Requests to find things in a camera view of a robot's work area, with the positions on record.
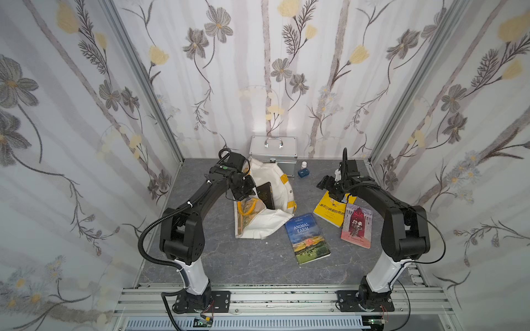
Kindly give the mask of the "yellow paperback book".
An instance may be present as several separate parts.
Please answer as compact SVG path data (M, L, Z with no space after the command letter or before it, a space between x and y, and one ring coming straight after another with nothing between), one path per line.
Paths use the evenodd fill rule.
M347 204L354 204L357 197L348 194L342 201L334 200L326 192L315 207L313 213L332 225L341 228L345 220Z

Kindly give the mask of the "white canvas bag yellow handles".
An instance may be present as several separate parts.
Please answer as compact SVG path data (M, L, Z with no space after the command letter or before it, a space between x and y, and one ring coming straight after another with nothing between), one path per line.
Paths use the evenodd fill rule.
M294 216L292 185L277 164L250 159L247 169L256 186L249 197L234 204L235 237L265 239Z

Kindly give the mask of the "pink red book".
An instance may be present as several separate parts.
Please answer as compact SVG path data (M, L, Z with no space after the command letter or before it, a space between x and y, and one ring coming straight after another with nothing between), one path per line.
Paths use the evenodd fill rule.
M356 204L346 204L341 239L362 248L371 248L373 212Z

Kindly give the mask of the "Animal Farm blue book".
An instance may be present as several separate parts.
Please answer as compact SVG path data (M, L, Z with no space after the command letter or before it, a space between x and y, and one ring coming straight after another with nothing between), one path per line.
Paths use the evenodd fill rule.
M313 214L293 217L284 226L299 265L323 259L331 254Z

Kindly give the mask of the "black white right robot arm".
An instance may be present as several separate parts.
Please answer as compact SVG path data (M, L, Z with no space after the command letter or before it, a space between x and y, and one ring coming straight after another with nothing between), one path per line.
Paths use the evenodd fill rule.
M372 309L388 302L392 285L406 264L429 252L429 223L423 207L395 198L362 171L361 161L349 160L347 153L343 153L339 171L340 179L325 176L317 187L336 201L347 195L359 197L383 218L382 254L372 271L362 278L357 292L357 302Z

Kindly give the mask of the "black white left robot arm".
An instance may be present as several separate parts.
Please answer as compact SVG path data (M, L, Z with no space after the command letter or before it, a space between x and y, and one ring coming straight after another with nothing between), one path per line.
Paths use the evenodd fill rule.
M249 160L224 148L196 193L179 208L168 208L164 212L165 219L160 224L160 251L177 267L187 295L194 300L208 302L211 296L211 281L201 261L205 248L204 218L228 191L232 193L232 200L241 201L253 194L254 187Z

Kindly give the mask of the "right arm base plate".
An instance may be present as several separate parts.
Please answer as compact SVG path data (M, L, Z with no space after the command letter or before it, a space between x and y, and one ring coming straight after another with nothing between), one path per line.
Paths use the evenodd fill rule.
M339 290L338 307L342 313L394 312L391 292L377 293L368 290Z

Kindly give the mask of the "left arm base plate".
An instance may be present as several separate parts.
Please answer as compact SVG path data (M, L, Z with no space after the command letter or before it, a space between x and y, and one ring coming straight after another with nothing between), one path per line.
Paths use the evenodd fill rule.
M230 308L230 291L207 290L203 295L192 295L186 290L177 293L172 311L177 314L210 312L228 313Z

